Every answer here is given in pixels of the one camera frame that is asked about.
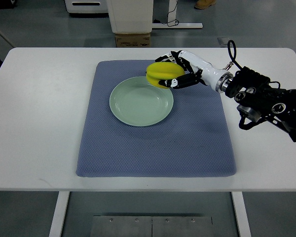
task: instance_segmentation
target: cardboard box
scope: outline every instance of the cardboard box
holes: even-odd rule
[[[150,33],[115,34],[115,43],[119,48],[147,48],[150,47]]]

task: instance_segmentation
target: blue mat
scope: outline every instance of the blue mat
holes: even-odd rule
[[[100,62],[77,162],[81,177],[223,177],[236,165],[220,95],[209,86],[173,90],[163,121],[133,127],[111,112],[109,98],[125,79],[145,76],[151,60]]]

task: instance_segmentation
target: plate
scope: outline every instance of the plate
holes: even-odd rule
[[[110,95],[110,109],[115,117],[136,127],[162,121],[172,106],[171,90],[151,85],[146,77],[129,78],[118,84]]]

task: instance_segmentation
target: robotic hand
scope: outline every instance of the robotic hand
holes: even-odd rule
[[[230,45],[233,44],[234,56],[231,55]],[[215,69],[212,64],[188,52],[179,51],[161,56],[156,62],[173,62],[180,65],[188,73],[174,79],[160,80],[159,85],[180,89],[202,83],[239,104],[239,127],[249,130],[252,127],[268,121],[289,134],[296,142],[296,89],[280,88],[280,83],[271,81],[247,67],[241,67],[236,61],[236,48],[232,40],[228,42],[228,52],[231,62],[225,69]],[[233,76],[228,69],[235,64],[240,70]]]

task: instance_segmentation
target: floor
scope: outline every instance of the floor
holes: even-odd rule
[[[177,19],[201,22],[204,28],[152,30],[152,47],[220,47],[217,38],[228,37],[237,47],[287,47],[296,52],[296,0],[217,0],[205,10],[194,9],[195,1],[179,0]],[[154,0],[154,19],[166,22],[167,12],[168,1]],[[107,15],[70,15],[63,0],[18,0],[14,9],[0,10],[0,30],[17,47],[115,47]],[[0,40],[1,60],[10,49]],[[296,192],[243,195],[253,237],[296,237]],[[0,237],[47,236],[56,200],[55,192],[0,192]],[[73,200],[69,213],[75,215]],[[63,236],[75,233],[68,223]]]

